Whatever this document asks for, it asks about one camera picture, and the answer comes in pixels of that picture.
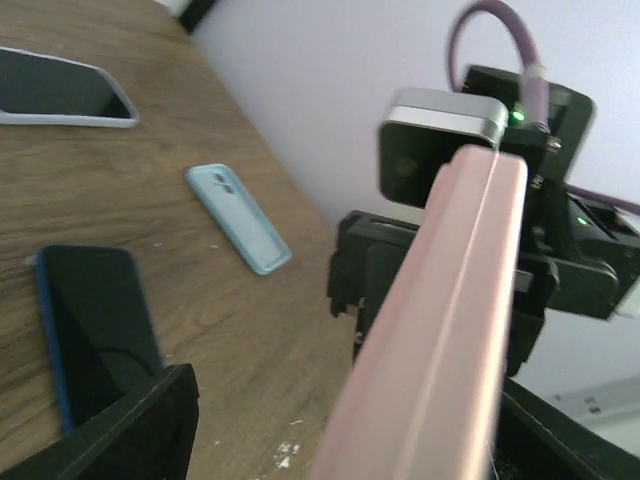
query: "black smartphone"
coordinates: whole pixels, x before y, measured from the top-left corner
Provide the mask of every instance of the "black smartphone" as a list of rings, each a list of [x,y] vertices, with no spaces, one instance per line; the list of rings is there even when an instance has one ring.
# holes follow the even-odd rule
[[[137,110],[106,71],[0,47],[0,123],[130,127]]]
[[[64,429],[163,369],[137,268],[119,248],[50,245],[35,259]]]

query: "screw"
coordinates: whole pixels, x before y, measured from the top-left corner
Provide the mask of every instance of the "screw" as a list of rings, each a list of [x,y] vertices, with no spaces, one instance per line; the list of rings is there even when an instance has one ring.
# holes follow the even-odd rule
[[[562,148],[562,142],[557,137],[549,137],[547,142],[547,151],[551,153],[557,153]]]
[[[540,175],[536,175],[535,177],[533,177],[533,180],[531,181],[531,187],[538,190],[542,187],[543,183],[544,183],[544,178],[542,178],[542,176]]]

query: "blue phone case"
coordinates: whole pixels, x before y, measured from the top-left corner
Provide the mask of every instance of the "blue phone case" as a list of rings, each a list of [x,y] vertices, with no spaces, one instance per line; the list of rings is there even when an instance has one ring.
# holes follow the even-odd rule
[[[44,250],[48,247],[57,247],[57,246],[66,246],[66,247],[75,247],[75,248],[86,248],[86,247],[82,245],[61,245],[61,244],[47,245],[45,247],[42,247],[40,250],[38,250],[38,252],[35,255],[35,261],[33,266],[35,277],[36,277],[36,288],[38,291],[38,297],[40,299],[40,308],[42,310],[42,320],[44,324],[44,330],[47,336],[49,356],[51,357],[51,365],[53,368],[56,394],[58,396],[58,403],[60,404],[60,409],[62,410],[62,424],[63,424],[65,434],[71,435],[71,433],[75,429],[75,424],[73,421],[73,414],[71,412],[71,403],[69,401],[69,391],[67,389],[67,382],[65,380],[65,375],[64,375],[64,366],[62,364],[62,357],[60,356],[60,343],[58,342],[58,335],[56,333],[55,318],[53,314],[53,307],[51,304],[51,294],[49,293],[49,283],[47,281],[47,270],[46,270],[45,262],[43,260]],[[122,250],[117,247],[100,247],[100,248],[106,248],[109,250]],[[159,349],[158,349],[158,355],[162,359]]]
[[[193,167],[186,180],[254,272],[266,275],[291,258],[285,241],[229,167]]]

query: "wooden table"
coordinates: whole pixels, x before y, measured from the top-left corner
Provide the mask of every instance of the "wooden table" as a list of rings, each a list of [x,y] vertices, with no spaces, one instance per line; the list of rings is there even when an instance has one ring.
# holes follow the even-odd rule
[[[353,324],[325,299],[329,229],[161,5],[4,0],[0,44],[105,68],[142,117],[123,130],[0,126],[0,470],[62,435],[25,259],[72,242],[133,252],[167,363],[195,368],[189,478],[304,478],[350,365]],[[289,243],[281,270],[251,272],[187,188],[185,170],[212,162]],[[300,450],[279,470],[283,442]]]

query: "smartphone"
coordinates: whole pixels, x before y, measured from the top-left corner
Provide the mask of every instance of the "smartphone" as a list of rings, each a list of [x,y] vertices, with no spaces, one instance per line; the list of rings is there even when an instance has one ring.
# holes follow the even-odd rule
[[[186,179],[249,267],[260,275],[291,258],[291,250],[233,170],[221,163],[200,165]]]
[[[35,276],[64,429],[75,428],[160,373],[163,361],[132,256],[49,245]]]
[[[93,65],[0,47],[0,124],[131,127],[139,115]]]

